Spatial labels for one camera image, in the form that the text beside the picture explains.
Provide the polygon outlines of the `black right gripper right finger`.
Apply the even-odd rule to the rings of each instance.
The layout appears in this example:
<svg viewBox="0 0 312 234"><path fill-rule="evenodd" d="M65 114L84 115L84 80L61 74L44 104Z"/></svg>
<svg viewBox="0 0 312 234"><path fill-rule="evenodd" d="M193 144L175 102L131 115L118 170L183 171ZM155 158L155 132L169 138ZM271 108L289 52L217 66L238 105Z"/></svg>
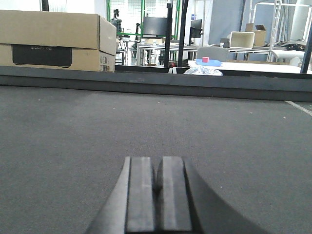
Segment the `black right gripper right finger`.
<svg viewBox="0 0 312 234"><path fill-rule="evenodd" d="M157 172L158 229L166 234L266 234L223 200L192 164L163 157Z"/></svg>

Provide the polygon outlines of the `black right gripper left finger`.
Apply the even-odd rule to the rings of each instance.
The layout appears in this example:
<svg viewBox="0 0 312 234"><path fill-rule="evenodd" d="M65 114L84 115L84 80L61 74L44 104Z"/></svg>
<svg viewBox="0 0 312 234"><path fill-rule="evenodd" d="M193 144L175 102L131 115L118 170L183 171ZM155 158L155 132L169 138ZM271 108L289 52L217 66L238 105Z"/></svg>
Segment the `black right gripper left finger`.
<svg viewBox="0 0 312 234"><path fill-rule="evenodd" d="M86 233L155 232L154 181L154 171L149 157L126 157L115 187Z"/></svg>

